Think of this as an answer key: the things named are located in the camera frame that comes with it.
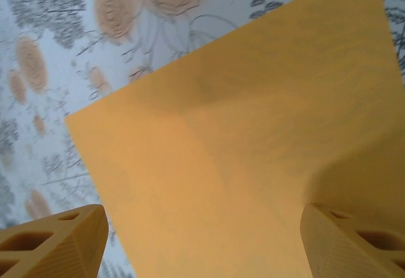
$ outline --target rectangular hole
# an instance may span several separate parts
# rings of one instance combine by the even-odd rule
[[[62,220],[62,221],[73,220],[73,219],[76,218],[77,216],[79,216],[79,213],[71,213],[71,214],[66,215],[66,216],[64,216],[64,217],[58,218],[58,220]]]
[[[1,243],[0,251],[32,251],[52,235],[52,232],[22,232]]]
[[[360,237],[369,242],[375,248],[385,251],[405,251],[405,242],[389,233],[383,231],[357,231]]]
[[[341,212],[336,212],[336,211],[334,211],[334,210],[331,210],[330,213],[331,213],[334,217],[336,217],[336,218],[338,218],[338,219],[348,219],[348,218],[350,218],[348,215],[345,215],[345,214],[343,214],[343,213],[341,213]]]
[[[17,263],[18,260],[0,260],[0,277]]]
[[[394,261],[394,263],[396,265],[398,265],[400,268],[402,268],[403,270],[405,270],[405,261],[401,260],[401,261]]]

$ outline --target yellow cardboard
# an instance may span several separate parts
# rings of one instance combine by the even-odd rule
[[[405,224],[382,0],[295,0],[66,120],[139,277],[311,277],[308,201]]]

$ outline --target yellow plastic part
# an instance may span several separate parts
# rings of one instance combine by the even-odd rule
[[[0,231],[1,278],[96,278],[108,236],[101,205]]]
[[[314,278],[404,278],[405,231],[309,204],[301,237]]]

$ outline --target floral wallpaper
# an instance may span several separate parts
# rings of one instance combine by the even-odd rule
[[[64,117],[289,1],[0,0],[0,228],[102,203]],[[384,1],[405,78],[405,0]],[[135,277],[109,227],[99,278]]]

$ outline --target yellow paper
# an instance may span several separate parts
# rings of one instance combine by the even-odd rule
[[[67,122],[138,277],[310,277],[308,201],[405,225],[382,0],[295,0]]]

